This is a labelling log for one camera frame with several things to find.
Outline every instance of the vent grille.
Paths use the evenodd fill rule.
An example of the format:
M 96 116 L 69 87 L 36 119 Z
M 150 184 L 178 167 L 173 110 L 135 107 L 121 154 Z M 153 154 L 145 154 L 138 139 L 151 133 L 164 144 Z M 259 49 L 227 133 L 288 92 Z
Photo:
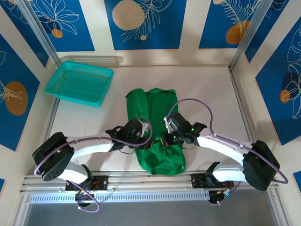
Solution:
M 31 204 L 37 203 L 74 203 L 75 194 L 37 194 Z M 153 193 L 107 193 L 96 194 L 98 202 L 160 202 L 209 200 L 209 192 L 153 192 Z

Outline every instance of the teal plastic basket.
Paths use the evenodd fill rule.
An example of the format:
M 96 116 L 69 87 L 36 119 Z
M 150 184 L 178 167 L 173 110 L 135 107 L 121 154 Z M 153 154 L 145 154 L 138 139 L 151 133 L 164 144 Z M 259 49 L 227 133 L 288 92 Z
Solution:
M 111 69 L 65 61 L 50 79 L 45 92 L 59 99 L 99 107 L 113 74 Z

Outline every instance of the plastic tray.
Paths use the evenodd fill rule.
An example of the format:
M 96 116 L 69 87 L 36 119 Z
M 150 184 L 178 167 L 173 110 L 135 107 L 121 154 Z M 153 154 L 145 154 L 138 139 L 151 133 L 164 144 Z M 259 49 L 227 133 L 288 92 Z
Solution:
M 59 99 L 99 107 L 113 74 L 111 69 L 65 61 L 50 79 L 45 92 Z

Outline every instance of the green cloth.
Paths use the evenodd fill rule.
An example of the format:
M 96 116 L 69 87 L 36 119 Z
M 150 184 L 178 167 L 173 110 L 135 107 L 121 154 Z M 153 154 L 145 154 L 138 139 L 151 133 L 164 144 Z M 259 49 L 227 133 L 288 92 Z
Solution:
M 167 132 L 162 120 L 177 102 L 174 90 L 134 89 L 127 95 L 128 119 L 137 116 L 147 118 L 152 124 L 153 146 L 147 150 L 135 149 L 141 167 L 151 174 L 176 175 L 186 170 L 185 157 L 180 145 L 165 147 L 161 143 L 161 134 Z

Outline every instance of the white table surface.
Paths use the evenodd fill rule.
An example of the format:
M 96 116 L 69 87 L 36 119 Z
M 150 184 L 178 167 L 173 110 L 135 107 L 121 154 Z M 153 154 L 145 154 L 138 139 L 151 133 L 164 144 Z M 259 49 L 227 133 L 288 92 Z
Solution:
M 246 130 L 227 67 L 155 66 L 113 68 L 110 89 L 98 108 L 61 100 L 51 134 L 63 132 L 65 136 L 89 136 L 101 133 L 127 122 L 125 96 L 133 89 L 175 89 L 178 100 L 197 98 L 207 103 L 213 111 L 215 132 L 247 141 Z M 202 105 L 182 102 L 179 112 L 191 124 L 209 125 L 209 112 Z M 216 151 L 196 147 L 183 150 L 187 170 L 206 170 L 214 161 L 234 162 Z M 135 154 L 119 151 L 95 153 L 74 160 L 86 164 L 90 170 L 140 171 L 143 170 Z

